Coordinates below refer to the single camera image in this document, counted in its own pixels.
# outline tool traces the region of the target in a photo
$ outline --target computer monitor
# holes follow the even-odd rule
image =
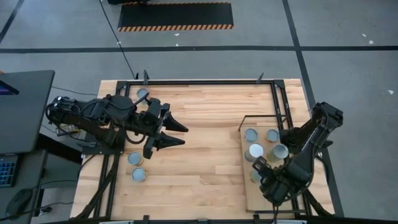
[[[18,95],[19,91],[0,80],[0,95]]]

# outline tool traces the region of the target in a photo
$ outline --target black desk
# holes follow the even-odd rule
[[[9,201],[22,189],[37,186],[25,211],[40,206],[43,190],[39,183],[48,153],[81,164],[79,151],[39,133],[54,74],[49,70],[0,75],[0,80],[19,90],[18,95],[0,96],[0,154],[22,157],[15,186],[0,189],[0,218],[5,217]],[[2,223],[29,224],[33,214]]]

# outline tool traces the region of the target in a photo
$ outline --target orange and black striped mat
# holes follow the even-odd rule
[[[234,26],[231,3],[125,3],[118,31],[168,31],[232,29]]]

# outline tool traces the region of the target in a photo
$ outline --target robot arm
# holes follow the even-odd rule
[[[185,141],[166,135],[161,131],[164,126],[166,130],[188,132],[188,129],[173,119],[170,105],[160,104],[156,98],[146,99],[147,95],[137,102],[125,96],[106,95],[103,99],[94,99],[89,102],[69,99],[68,97],[57,97],[46,107],[47,119],[57,127],[60,124],[73,124],[76,127],[96,136],[97,140],[110,148],[120,144],[117,138],[118,131],[102,126],[112,124],[119,131],[132,131],[135,135],[143,135],[140,141],[126,139],[139,144],[145,140],[144,157],[150,159],[152,148],[157,150],[165,147],[185,144]],[[137,104],[146,100],[147,111],[137,113]]]
[[[343,112],[328,103],[317,103],[312,118],[301,128],[281,131],[281,142],[298,153],[284,165],[271,168],[263,157],[252,165],[262,177],[260,190],[274,205],[281,205],[308,189],[314,173],[314,159],[320,149],[332,144],[329,134],[343,124]]]

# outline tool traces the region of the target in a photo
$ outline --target mouse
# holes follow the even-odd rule
[[[6,208],[6,216],[12,217],[11,220],[17,219],[18,214],[24,212],[26,205],[30,202],[33,196],[32,189],[22,189],[13,196]]]

